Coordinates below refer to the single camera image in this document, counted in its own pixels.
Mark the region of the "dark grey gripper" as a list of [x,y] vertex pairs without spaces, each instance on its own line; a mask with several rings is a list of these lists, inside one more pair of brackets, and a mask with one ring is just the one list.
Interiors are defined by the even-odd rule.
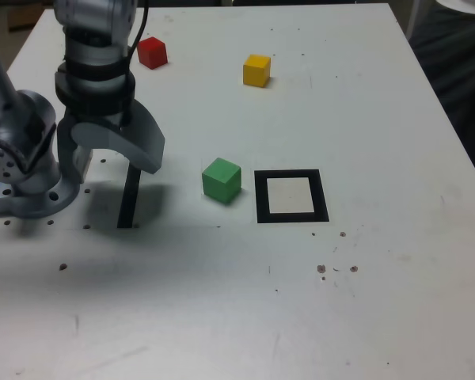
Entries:
[[85,182],[91,149],[115,151],[135,168],[154,174],[162,167],[164,147],[160,127],[137,100],[124,111],[108,115],[66,108],[57,127],[59,167],[75,184]]

